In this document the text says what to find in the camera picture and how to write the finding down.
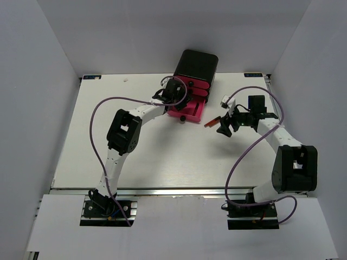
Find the red lip gloss tube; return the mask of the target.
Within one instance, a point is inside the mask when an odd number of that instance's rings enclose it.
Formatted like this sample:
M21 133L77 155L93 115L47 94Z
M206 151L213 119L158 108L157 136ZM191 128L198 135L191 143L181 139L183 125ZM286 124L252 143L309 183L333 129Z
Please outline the red lip gloss tube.
M213 127L217 125L220 122L221 117L217 116L216 118L212 119L211 121L207 122L204 127Z
M193 111L192 116L196 116L196 113L197 113L198 107L199 107L199 103L197 103L197 104L196 104L196 106L195 106L195 108L194 108L194 111Z

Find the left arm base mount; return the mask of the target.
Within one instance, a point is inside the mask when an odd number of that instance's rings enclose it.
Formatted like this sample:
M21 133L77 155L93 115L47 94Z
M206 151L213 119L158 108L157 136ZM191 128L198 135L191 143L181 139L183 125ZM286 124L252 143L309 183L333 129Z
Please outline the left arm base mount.
M130 225L128 225L119 206L111 201L111 207L102 209L90 199L85 199L82 207L80 226L126 227L132 226L137 214L137 201L121 199L118 201Z

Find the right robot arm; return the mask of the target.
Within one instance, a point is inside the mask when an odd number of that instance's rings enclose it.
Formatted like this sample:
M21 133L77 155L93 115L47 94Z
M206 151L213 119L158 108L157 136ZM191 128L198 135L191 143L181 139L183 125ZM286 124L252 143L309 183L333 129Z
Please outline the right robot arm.
M259 215L265 203L275 202L282 196L316 189L317 149L291 136L279 117L268 112L263 95L249 96L245 112L239 111L235 99L227 95L223 97L221 107L227 112L220 119L218 133L231 137L240 127L250 127L276 153L270 180L252 188L246 195L245 210L249 215Z

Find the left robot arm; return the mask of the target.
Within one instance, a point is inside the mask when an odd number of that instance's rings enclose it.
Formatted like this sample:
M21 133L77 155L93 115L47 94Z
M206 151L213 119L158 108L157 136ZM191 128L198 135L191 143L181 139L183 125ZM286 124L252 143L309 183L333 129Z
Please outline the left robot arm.
M133 110L118 110L107 132L107 158L101 163L103 174L98 186L89 191L91 201L102 216L109 216L114 211L120 173L127 156L138 145L141 127L164 115L171 107L185 108L190 101L188 86L178 77L166 76L160 85L164 88L156 91L150 101L118 97L141 106Z

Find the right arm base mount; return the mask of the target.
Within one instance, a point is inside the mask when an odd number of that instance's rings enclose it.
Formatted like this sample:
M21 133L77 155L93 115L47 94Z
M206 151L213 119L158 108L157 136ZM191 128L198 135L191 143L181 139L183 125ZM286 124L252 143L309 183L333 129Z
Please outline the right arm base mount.
M227 212L229 230L276 230L279 221L273 204L240 207L225 202L221 209Z

